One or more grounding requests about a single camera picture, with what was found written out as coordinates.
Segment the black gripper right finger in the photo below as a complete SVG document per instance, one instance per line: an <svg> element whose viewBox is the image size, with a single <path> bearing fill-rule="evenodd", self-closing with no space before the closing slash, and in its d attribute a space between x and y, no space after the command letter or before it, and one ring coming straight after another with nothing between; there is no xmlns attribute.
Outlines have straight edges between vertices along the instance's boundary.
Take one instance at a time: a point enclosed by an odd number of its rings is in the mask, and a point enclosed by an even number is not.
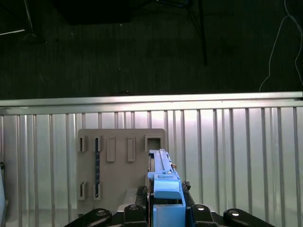
<svg viewBox="0 0 303 227"><path fill-rule="evenodd" d="M236 208L226 210L219 215L204 204L196 204L189 193L190 188L190 182L182 182L187 227L274 227L268 222Z"/></svg>

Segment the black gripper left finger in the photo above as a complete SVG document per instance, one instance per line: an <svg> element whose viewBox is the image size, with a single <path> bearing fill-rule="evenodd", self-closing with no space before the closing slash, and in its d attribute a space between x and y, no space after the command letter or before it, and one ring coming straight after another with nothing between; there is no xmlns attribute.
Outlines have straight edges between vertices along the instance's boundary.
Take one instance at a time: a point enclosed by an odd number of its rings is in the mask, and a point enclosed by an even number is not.
<svg viewBox="0 0 303 227"><path fill-rule="evenodd" d="M127 199L133 203L123 204L116 213L97 208L67 224L69 227L147 227L147 188L139 186L137 190L128 190Z"/></svg>

